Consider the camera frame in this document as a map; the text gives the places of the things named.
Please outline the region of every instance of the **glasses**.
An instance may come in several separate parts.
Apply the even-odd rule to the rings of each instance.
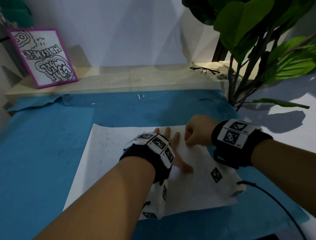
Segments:
[[[207,73],[207,71],[210,71],[211,73],[213,73],[213,75],[215,75],[216,73],[217,74],[221,73],[216,68],[206,68],[206,67],[200,67],[200,66],[197,66],[197,65],[194,65],[194,66],[190,67],[190,69],[192,69],[192,70],[201,69],[202,72],[205,70],[205,73]]]

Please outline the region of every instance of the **paper sheet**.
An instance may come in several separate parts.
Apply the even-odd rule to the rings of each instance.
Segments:
[[[118,163],[126,143],[142,132],[153,132],[155,128],[108,128],[94,124],[64,210]],[[237,203],[235,198],[224,196],[211,177],[210,173],[216,162],[211,158],[207,148],[188,148],[183,139],[185,126],[171,127],[171,135],[177,131],[181,134],[177,151],[185,162],[193,166],[194,173],[183,174],[177,167],[172,167],[168,179],[165,216]]]

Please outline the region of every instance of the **blue table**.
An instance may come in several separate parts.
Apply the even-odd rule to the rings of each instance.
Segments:
[[[139,100],[138,94],[145,97]],[[15,109],[20,111],[0,136],[3,240],[32,239],[62,212],[93,123],[148,127],[184,125],[194,114],[207,114],[218,121],[238,118],[217,90],[50,96],[23,99]],[[254,168],[242,168],[238,174],[269,191],[298,222],[308,220],[297,204]],[[160,221],[140,221],[132,239],[253,240],[292,224],[257,189],[248,187],[238,201]]]

